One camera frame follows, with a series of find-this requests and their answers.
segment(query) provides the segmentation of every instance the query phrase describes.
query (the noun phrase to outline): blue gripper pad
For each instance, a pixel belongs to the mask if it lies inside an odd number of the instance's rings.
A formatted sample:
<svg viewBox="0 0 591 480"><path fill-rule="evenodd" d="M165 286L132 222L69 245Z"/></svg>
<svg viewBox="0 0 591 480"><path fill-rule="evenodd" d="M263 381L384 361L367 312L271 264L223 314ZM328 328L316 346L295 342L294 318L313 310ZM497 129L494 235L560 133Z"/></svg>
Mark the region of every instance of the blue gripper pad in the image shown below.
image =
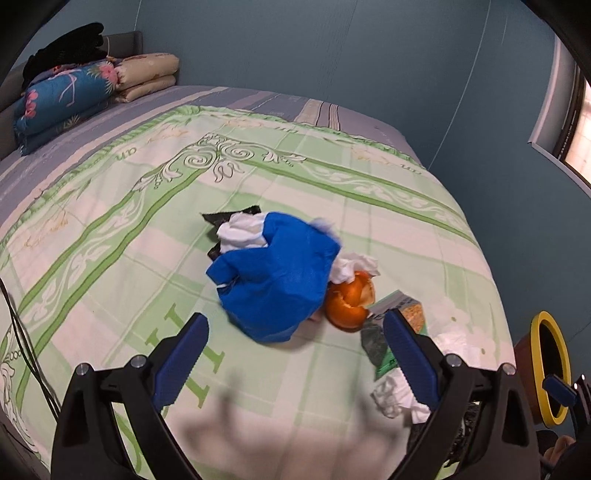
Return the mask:
<svg viewBox="0 0 591 480"><path fill-rule="evenodd" d="M437 374L414 340L413 333L406 327L406 322L398 310L389 310L384 317L384 336L415 398L433 411L440 400Z"/></svg>
<svg viewBox="0 0 591 480"><path fill-rule="evenodd" d="M152 403L156 411L176 401L209 339L209 324L204 315L194 313L189 322L191 326L154 377Z"/></svg>
<svg viewBox="0 0 591 480"><path fill-rule="evenodd" d="M574 407L577 403L577 392L556 375L548 375L542 382L542 388L564 407Z"/></svg>

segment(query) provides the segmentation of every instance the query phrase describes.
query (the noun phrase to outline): blue plastic bag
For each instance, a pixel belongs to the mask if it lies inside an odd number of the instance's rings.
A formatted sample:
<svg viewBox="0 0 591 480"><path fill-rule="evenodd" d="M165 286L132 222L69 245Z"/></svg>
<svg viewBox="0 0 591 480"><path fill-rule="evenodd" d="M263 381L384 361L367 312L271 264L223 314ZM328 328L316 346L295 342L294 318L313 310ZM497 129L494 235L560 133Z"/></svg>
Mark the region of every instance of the blue plastic bag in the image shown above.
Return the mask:
<svg viewBox="0 0 591 480"><path fill-rule="evenodd" d="M227 252L207 269L223 308L257 342L286 342L321 305L340 245L285 213L265 218L263 248Z"/></svg>

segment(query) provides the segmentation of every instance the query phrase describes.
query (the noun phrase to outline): yellow rim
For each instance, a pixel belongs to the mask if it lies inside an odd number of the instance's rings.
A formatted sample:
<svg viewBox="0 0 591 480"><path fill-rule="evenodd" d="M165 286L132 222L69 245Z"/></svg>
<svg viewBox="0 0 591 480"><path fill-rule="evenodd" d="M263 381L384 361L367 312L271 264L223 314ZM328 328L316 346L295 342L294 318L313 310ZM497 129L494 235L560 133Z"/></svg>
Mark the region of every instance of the yellow rim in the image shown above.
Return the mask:
<svg viewBox="0 0 591 480"><path fill-rule="evenodd" d="M544 325L552 333L554 341L558 346L558 352L560 353L560 361L562 363L563 380L570 385L570 361L569 353L566 349L566 343L558 328L558 324L552 318L552 315L548 312L540 312L534 317L531 322L530 330L530 341L531 341L531 360L534 366L534 381L535 390L538 395L538 404L540 405L540 411L544 424L548 428L556 427L564 422L568 409L561 406L558 410L558 415L552 415L550 408L550 399L548 394L542 388L542 382L544 381L544 365L542 363L542 349L540 345L540 326Z"/></svg>

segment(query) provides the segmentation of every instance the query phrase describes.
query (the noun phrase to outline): bedsheet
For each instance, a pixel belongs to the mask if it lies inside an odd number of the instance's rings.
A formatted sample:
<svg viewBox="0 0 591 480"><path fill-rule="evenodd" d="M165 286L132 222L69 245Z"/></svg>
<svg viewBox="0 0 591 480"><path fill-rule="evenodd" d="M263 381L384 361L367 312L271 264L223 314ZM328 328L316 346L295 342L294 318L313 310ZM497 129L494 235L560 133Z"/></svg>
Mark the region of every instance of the bedsheet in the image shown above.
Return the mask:
<svg viewBox="0 0 591 480"><path fill-rule="evenodd" d="M253 204L332 221L344 248L378 259L378 299L421 301L429 332L451 326L480 348L476 366L514 362L464 214L395 129L316 100L175 87L0 163L0 275L58 396L78 363L123 365L202 312L210 341L163 416L204 479L387 478L408 424L372 405L359 334L304 322L259 345L219 305L200 214ZM4 305L0 339L0 404L48 464L55 424Z"/></svg>

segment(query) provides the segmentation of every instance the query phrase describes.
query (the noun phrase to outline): screw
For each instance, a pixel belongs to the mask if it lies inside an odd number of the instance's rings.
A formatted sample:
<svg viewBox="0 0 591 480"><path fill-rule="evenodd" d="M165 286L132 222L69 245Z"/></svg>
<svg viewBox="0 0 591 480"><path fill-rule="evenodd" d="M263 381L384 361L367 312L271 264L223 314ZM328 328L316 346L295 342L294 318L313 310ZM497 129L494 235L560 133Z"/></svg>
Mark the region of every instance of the screw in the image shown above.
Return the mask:
<svg viewBox="0 0 591 480"><path fill-rule="evenodd" d="M459 367L462 364L462 359L455 353L450 353L449 355L446 355L445 361L450 367Z"/></svg>
<svg viewBox="0 0 591 480"><path fill-rule="evenodd" d="M511 364L503 364L503 372L507 375L515 375L517 369Z"/></svg>
<svg viewBox="0 0 591 480"><path fill-rule="evenodd" d="M136 355L130 360L129 363L134 368L142 368L146 364L147 360L148 359L145 357L145 355Z"/></svg>
<svg viewBox="0 0 591 480"><path fill-rule="evenodd" d="M88 370L90 368L89 364L80 364L76 367L76 375L80 375L81 377L83 375L86 375L88 373Z"/></svg>

